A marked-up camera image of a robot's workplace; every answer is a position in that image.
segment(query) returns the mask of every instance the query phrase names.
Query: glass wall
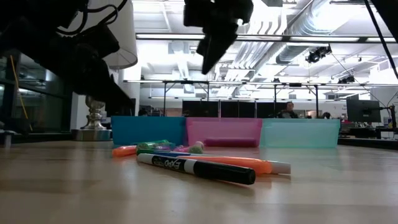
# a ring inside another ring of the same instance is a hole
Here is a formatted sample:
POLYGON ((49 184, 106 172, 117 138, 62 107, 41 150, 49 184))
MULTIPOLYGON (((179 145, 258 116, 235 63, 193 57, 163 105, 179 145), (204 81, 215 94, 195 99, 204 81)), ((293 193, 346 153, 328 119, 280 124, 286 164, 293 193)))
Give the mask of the glass wall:
POLYGON ((72 90, 54 73, 29 57, 13 52, 0 59, 0 112, 5 117, 28 118, 33 133, 70 130, 72 90))

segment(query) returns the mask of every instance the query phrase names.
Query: wooden table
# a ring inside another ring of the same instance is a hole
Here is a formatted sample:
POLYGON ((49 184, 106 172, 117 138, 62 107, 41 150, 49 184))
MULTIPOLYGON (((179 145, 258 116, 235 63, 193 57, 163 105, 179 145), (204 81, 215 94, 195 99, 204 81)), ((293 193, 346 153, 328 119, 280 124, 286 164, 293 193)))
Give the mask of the wooden table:
POLYGON ((110 158, 111 142, 14 145, 0 153, 1 224, 398 223, 398 153, 209 149, 290 162, 292 175, 236 185, 110 158))

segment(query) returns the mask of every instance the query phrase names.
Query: black marker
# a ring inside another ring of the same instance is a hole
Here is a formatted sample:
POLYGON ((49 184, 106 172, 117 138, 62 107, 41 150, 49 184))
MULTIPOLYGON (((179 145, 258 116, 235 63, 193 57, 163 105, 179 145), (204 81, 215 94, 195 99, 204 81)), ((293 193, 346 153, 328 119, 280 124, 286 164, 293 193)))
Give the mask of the black marker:
POLYGON ((169 156, 156 156, 142 153, 137 161, 146 164, 177 170, 206 179, 224 180, 239 184, 254 184, 256 173, 253 169, 216 162, 205 162, 194 159, 180 159, 169 156))

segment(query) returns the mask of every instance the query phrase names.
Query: teal plastic bin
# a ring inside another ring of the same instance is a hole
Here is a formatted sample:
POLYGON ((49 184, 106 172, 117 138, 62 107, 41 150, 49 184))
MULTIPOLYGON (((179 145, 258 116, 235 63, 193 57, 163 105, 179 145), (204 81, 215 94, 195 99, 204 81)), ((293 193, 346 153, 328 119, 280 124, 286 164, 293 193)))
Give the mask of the teal plastic bin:
POLYGON ((177 146, 183 145, 185 120, 183 117, 113 116, 113 144, 128 146, 165 139, 177 146))
POLYGON ((338 141, 338 119, 263 119, 262 147, 335 148, 338 141))

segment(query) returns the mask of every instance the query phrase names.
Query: pink plastic bin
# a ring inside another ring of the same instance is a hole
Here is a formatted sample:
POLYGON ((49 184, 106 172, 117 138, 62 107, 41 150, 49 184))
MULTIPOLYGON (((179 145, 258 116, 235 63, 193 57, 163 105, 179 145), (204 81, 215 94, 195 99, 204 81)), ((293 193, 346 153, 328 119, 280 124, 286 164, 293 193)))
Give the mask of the pink plastic bin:
POLYGON ((187 118, 189 145, 206 139, 255 139, 260 145, 262 119, 256 118, 187 118))

